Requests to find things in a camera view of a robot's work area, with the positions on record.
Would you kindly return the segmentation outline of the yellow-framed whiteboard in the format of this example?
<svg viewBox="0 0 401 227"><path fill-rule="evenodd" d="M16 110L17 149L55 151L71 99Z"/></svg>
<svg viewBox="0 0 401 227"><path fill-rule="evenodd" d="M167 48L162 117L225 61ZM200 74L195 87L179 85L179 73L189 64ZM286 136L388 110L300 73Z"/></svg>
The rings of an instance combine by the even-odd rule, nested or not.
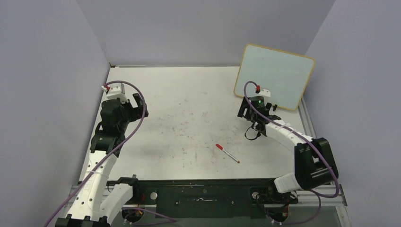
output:
<svg viewBox="0 0 401 227"><path fill-rule="evenodd" d="M234 86L238 97L254 96L253 81L270 91L269 101L281 109L295 111L314 70L315 59L309 56L248 44L239 66Z"/></svg>

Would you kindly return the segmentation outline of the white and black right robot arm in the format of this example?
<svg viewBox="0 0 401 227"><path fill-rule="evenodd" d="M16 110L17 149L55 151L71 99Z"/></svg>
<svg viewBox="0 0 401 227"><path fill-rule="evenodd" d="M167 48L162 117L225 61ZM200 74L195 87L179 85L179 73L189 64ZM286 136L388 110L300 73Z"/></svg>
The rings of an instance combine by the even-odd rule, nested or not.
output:
<svg viewBox="0 0 401 227"><path fill-rule="evenodd" d="M334 198L339 194L338 170L325 138L313 138L297 131L280 117L270 114L270 103L265 104L262 96L244 97L238 117L252 123L258 136L272 138L294 154L294 171L274 180L267 190L272 202L280 202L287 192L313 190L314 188L334 183L335 193L328 195Z"/></svg>

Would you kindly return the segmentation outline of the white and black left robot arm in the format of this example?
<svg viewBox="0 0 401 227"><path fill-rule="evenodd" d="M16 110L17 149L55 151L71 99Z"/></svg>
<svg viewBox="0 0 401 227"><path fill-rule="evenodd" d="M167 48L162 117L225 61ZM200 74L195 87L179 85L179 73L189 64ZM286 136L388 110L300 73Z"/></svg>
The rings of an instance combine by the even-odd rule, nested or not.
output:
<svg viewBox="0 0 401 227"><path fill-rule="evenodd" d="M101 122L91 139L85 178L76 189L75 200L66 217L57 218L57 227L108 227L118 210L116 205L108 208L102 204L102 196L110 172L120 155L128 124L143 122L148 111L141 93L134 93L137 107L121 99L108 99L101 103Z"/></svg>

